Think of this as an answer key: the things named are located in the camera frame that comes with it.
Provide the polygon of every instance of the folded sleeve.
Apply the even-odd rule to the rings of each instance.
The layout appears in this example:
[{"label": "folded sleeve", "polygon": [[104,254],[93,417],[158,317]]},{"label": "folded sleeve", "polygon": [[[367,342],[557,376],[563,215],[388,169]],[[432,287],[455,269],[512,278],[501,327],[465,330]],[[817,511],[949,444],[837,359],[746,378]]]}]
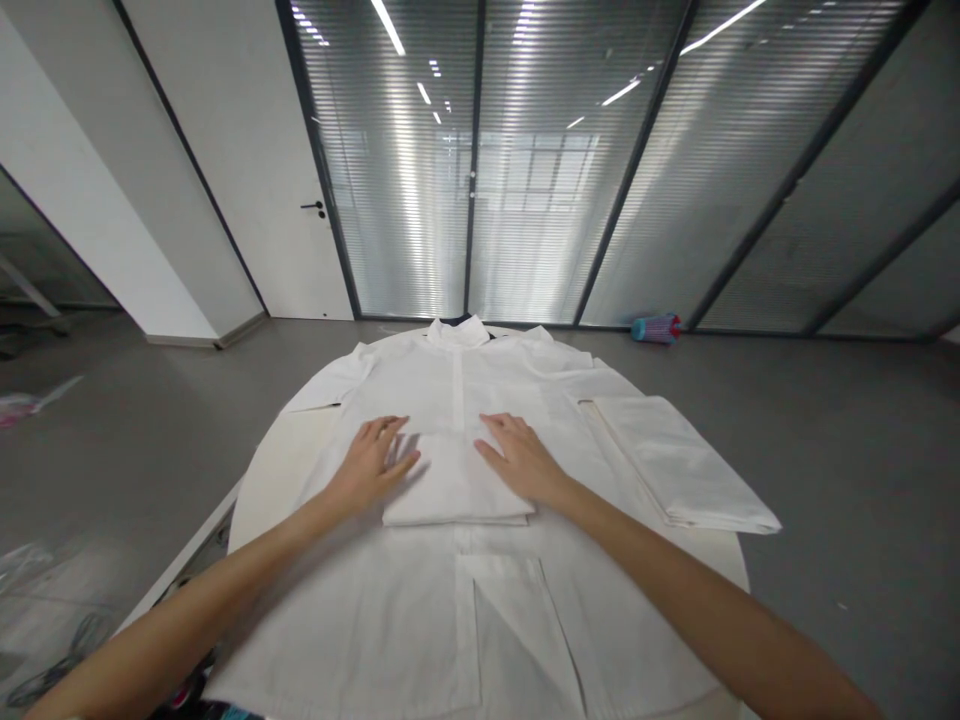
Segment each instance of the folded sleeve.
[{"label": "folded sleeve", "polygon": [[352,353],[337,358],[310,378],[280,414],[343,402],[367,378],[376,358],[377,353],[372,347],[359,343]]}]

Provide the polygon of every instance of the plastic bag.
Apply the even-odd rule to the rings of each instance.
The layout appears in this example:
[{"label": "plastic bag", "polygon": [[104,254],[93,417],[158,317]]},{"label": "plastic bag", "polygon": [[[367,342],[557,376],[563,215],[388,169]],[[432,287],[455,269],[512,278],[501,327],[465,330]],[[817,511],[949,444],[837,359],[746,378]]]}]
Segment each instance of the plastic bag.
[{"label": "plastic bag", "polygon": [[54,400],[59,400],[70,388],[83,380],[83,375],[70,378],[43,397],[25,393],[11,393],[0,397],[0,430],[16,425],[24,418],[36,415]]}]

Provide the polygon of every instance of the baseboard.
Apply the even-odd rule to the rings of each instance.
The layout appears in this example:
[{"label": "baseboard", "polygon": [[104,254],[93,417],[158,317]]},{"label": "baseboard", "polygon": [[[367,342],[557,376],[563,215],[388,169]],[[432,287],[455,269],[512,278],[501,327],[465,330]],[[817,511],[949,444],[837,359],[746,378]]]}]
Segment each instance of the baseboard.
[{"label": "baseboard", "polygon": [[261,322],[267,318],[266,313],[258,313],[249,320],[246,320],[230,332],[219,338],[191,338],[178,337],[176,335],[144,335],[151,345],[170,345],[173,347],[195,347],[195,348],[213,348],[214,350],[226,350],[236,343],[240,338],[247,335]]},{"label": "baseboard", "polygon": [[214,342],[214,347],[218,350],[226,350],[228,347],[237,342],[240,338],[247,335],[253,331],[260,323],[267,319],[267,314],[264,312],[254,315],[252,318],[246,322],[240,323],[233,330],[228,332],[226,335],[223,335],[219,340]]},{"label": "baseboard", "polygon": [[151,345],[171,345],[173,347],[199,347],[217,349],[216,338],[188,338],[176,335],[144,335]]}]

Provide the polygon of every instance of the horizontal blinds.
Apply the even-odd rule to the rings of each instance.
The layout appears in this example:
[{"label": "horizontal blinds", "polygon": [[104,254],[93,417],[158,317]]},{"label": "horizontal blinds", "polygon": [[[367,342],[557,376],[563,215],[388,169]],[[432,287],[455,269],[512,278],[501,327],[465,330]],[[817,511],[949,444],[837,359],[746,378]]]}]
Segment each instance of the horizontal blinds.
[{"label": "horizontal blinds", "polygon": [[915,338],[960,312],[960,203],[827,323],[824,335]]},{"label": "horizontal blinds", "polygon": [[472,312],[573,321],[684,6],[488,0]]},{"label": "horizontal blinds", "polygon": [[477,3],[384,6],[403,56],[369,0],[291,5],[343,239],[364,314],[459,315]]},{"label": "horizontal blinds", "polygon": [[[886,4],[879,7],[861,34],[882,31],[888,24],[887,9]],[[960,5],[934,0],[701,327],[787,333],[812,329],[944,195],[960,169],[958,37]]]},{"label": "horizontal blinds", "polygon": [[701,2],[585,324],[690,316],[902,4]]}]

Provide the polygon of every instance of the round table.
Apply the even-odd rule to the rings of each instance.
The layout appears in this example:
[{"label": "round table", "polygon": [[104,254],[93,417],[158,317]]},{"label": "round table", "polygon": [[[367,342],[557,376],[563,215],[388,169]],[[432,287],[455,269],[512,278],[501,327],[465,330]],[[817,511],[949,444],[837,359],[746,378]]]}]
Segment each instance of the round table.
[{"label": "round table", "polygon": [[[520,334],[509,328],[488,328],[495,335]],[[395,342],[409,334],[425,334],[426,328],[398,333],[374,345]],[[323,441],[340,414],[339,407],[325,407],[281,414],[267,431],[250,462],[240,486],[230,529],[229,552],[250,542],[284,520],[293,510],[303,482],[316,465]],[[605,452],[619,451],[611,443]],[[628,461],[622,455],[619,460]],[[749,589],[746,566],[735,533],[655,528],[667,537],[685,536],[694,554],[735,583]],[[658,720],[735,720],[740,715],[740,702],[724,688],[719,688],[698,702]]]}]

